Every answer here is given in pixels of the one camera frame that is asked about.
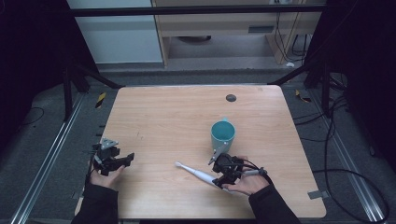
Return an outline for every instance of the floor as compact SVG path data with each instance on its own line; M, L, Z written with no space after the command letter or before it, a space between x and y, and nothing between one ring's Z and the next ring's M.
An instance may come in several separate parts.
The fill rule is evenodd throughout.
M289 56L300 60L304 45L299 38ZM294 68L301 65L296 61ZM206 41L201 36L173 38L166 67L136 68L134 71L103 72L105 77L128 86L138 85L201 85L201 84L265 84L286 75L293 68L277 64L268 44L261 35L253 36L212 36ZM60 150L51 154L49 171L44 181L33 195L32 207L25 214L29 223L69 223L74 215L77 198L81 193L89 155L84 151L92 143L100 140L103 126L111 110L117 90L111 90L88 78L91 89L87 94L74 91L75 102L80 102L76 120L66 129L66 138L59 141ZM295 118L297 131L302 139L305 153L313 171L323 169L323 158L327 158L330 168L357 170L368 176L380 189L390 207L388 223L396 223L393 214L396 208L394 189L396 176L383 158L370 155L364 136L348 111L346 102L334 112L333 123L320 115L320 86L306 90L304 74L282 86L290 113ZM296 96L299 90L301 97ZM106 99L100 109L94 108L99 94L106 92ZM342 96L340 91L332 91L332 99ZM30 192L35 175L53 149L59 130L63 129L63 89L62 86L38 94L25 125L9 144L9 153L0 163L0 223L8 223L23 204L22 200ZM328 149L325 147L328 128L331 132ZM322 173L315 174L319 189L328 190ZM302 220L303 223L361 223L347 215L333 199L352 211L357 218L368 220L370 211L379 208L385 213L381 195L373 188L361 184L354 175L332 173L329 175L332 198L324 199L328 214L320 220ZM157 223L176 223L170 220Z

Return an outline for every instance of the black cable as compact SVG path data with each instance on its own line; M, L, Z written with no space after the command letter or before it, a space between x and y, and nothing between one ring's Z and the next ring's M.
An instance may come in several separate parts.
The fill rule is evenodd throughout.
M308 35L305 35L305 39L304 39L304 47L303 47L303 55L301 56L301 64L302 64L302 65L304 64L304 59L305 59L305 56L306 56L306 50L305 50L305 47L306 47L306 38L307 38L307 36L308 36Z
M309 115L302 115L302 116L300 116L300 117L293 118L293 119L304 119L304 118L308 118L308 117L314 116L314 115L316 115L316 114L319 114L319 112L313 113L313 114L309 114Z
M343 207L338 201L334 200L334 197L333 197L333 196L332 196L332 199L334 200L334 202L335 202L338 206L341 207L341 209L342 209L344 212L346 212L346 213L349 214L350 216L356 218L358 221L365 222L365 223L382 223L382 222L385 222L385 221L389 218L390 208L389 208L389 203L388 203L387 199L385 198L385 196L384 196L384 194L381 192L381 190L373 183L373 181L371 181L371 180L370 180L369 178L367 178L366 176L361 175L361 174L356 173L356 172L353 172L353 171L350 171L350 170L346 170L346 169L316 170L316 171L313 171L313 173L314 173L314 174L315 174L315 173L349 173L349 174L357 175L358 177L364 179L364 181L365 181L367 184L369 184L370 187L372 187L372 188L376 191L376 193L377 193L378 196L381 198L381 200L382 200L382 202L383 202L383 204L384 204L384 206L385 206L385 210L386 210L385 212L386 212L386 213L385 213L385 215L384 215L384 218L382 218L381 220L378 220L378 221L368 221L368 220L365 220L365 219L361 219L361 218L359 218L359 217L355 217L353 214L351 214L349 211L347 211L347 210L345 209L345 207Z
M282 35L279 31L279 18L280 18L280 12L277 12L276 13L275 43L276 43L278 49L280 50L280 52L282 53L282 57L285 59L285 61L287 61L288 63L299 62L300 59L294 60L292 58L289 58L287 55L288 53L286 52L285 44L283 43ZM282 43L283 49L277 43L277 39L276 39L277 34L279 34L280 42Z
M37 121L39 121L40 119L43 118L43 116L44 116L44 109L43 109L43 108L41 108L41 107L32 107L31 110L32 110L32 109L39 109L39 110L41 110L41 115L38 117L38 119L35 119L35 120L33 120L33 121L29 121L29 122L23 123L22 125L33 124L33 123L35 123L35 122L37 122Z
M337 80L335 77L330 76L330 80L332 81L332 84L339 90L345 91L347 89L347 86L344 83L343 76L340 76L341 81Z
M94 153L91 154L91 159L90 159L90 165L88 166L88 172L85 176L85 185L89 184L91 181L91 174L93 172L94 169L92 169L92 164L93 164L93 157L94 157Z
M344 76L342 74L340 74L340 78L341 78L341 83L343 84L343 86L347 87L344 82Z
M258 169L258 170L260 169L257 165L255 165L255 164L254 164L253 162L251 162L251 161L244 160L244 159L241 159L241 160L250 163L252 166L256 167L256 169Z
M244 163L225 163L222 164L221 166L245 166L247 168L253 169L253 170L259 170L260 168L258 168L256 165L248 165L248 164L244 164Z
M303 138L303 137L300 137L300 139L305 140L305 141L310 141L310 142L325 142L326 141L326 139L317 140L317 139L310 139L310 138Z
M338 98L337 100L335 100L334 104L332 105L330 110L337 110L338 108L340 108L340 107L342 107L344 105L347 105L347 104L343 104L343 105L336 106L339 103L339 102L337 103L337 101L338 100L343 100L343 99L345 99L344 96L342 96L342 97ZM313 115L316 115L316 114L318 114L318 113L314 113L314 114L310 114L310 115L304 115L304 116L301 116L301 117L295 118L295 119L303 119L303 118L307 118L307 117L310 117L310 116L313 116ZM310 123L310 122L312 122L312 121L314 121L316 119L321 118L323 115L325 115L325 113L320 113L318 116L316 116L316 117L314 117L312 119L309 119L309 120L306 120L306 121L303 121L303 122L300 122L300 123L294 123L294 125L298 126L298 125L304 125L304 124Z
M326 188L327 188L327 190L328 190L330 196L332 197L332 200L337 204L337 206L339 206L345 213L347 213L347 214L350 215L351 217L353 217L353 218L355 218L356 220L358 220L358 221L360 221L360 222L363 222L363 223L382 223L382 222L386 221L386 220L388 219L388 217L389 217L389 205L388 205L388 202L386 201L386 199L384 198L383 194L382 194L381 191L379 190L379 188L376 187L376 186L372 183L372 181L368 180L367 177L365 177L365 176L363 176L363 175L359 175L359 174L357 174L357 173L354 174L354 175L358 175L358 176L364 178L365 180L368 180L367 183L369 183L369 184L377 191L377 193L380 195L380 197L382 198L383 203L384 203L384 205L386 206L386 214L385 214L385 217L382 218L381 220L378 220L378 221L369 221L369 220L365 220L365 219L362 219L362 218L360 218L360 217L357 217L357 216L353 215L351 212L349 212L343 205L341 205L341 204L332 196L332 190L331 190L330 183L329 183L328 173L329 173L329 171L330 171L330 172L335 172L335 171L331 171L331 170L339 170L339 171L344 170L344 169L328 169L328 168L327 168L328 145L329 145L329 140L330 140L330 133L332 132L332 127L333 127L333 124L334 124L334 111L335 111L335 110L331 110L331 114L330 114L329 131L327 132L327 135L326 135L326 142L325 142L325 146L324 146L324 169L321 170L321 171L324 173L325 182L326 182ZM347 170L344 170L344 172L348 172L348 173L352 173L352 174L355 173L355 172L347 171Z
M305 56L305 54L306 54L306 38L307 38L307 36L308 35L305 35L305 40L304 40L304 47L303 47L303 50L296 50L296 49L294 49L294 47L295 47L295 44L296 44L296 42L297 42L297 39L298 39L298 35L296 35L296 37L294 38L294 41L293 41L293 45L291 46L291 52L293 53L293 55L294 56L298 56L298 57L304 57Z
M94 151L94 150L82 150L81 152L93 155L93 154L95 154L96 151Z

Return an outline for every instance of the teal mug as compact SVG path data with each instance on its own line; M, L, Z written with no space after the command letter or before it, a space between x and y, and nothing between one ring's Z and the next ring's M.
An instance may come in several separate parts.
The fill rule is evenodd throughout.
M235 127L226 119L212 125L212 148L215 151L228 152L235 137Z

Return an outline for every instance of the brush handle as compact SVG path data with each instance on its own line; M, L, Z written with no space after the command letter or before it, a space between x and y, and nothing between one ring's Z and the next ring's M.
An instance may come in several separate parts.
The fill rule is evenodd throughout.
M183 165L183 164L180 164L180 166L181 167L183 167L185 170L187 170L188 172L190 172L190 173L192 173L193 175L195 175L196 177L198 177L198 178L200 178L200 179L202 179L202 180L204 180L206 183L208 183L208 184L213 184L213 182L212 182L212 180L214 180L214 179L216 179L215 177L213 177L213 176L211 176L211 175L209 175L209 174L207 174L207 173L204 173L204 172L202 172L202 171L200 171L200 170L195 170L195 169L192 169L192 168L190 168L189 166L186 166L186 165Z
M217 188L217 186L213 183L213 180L216 179L216 178L213 177L212 175L209 175L209 174L207 174L205 172L202 172L200 170L192 169L191 167L183 165L180 162L177 164L177 166L181 166L183 169L187 170L188 172L192 173L196 177L198 177L201 180L205 181L207 184L212 185L212 186ZM233 194L232 192L228 191L227 189L222 189L222 190Z

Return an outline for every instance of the table surface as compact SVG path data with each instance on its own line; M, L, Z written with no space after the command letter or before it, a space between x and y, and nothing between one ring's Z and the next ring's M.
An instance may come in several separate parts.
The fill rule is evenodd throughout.
M120 218L254 218L248 196L175 166L220 177L207 164L211 125L223 118L236 129L231 156L263 166L297 217L326 215L323 201L308 197L318 186L278 86L161 86L120 89L105 128L119 157L135 153L118 184Z

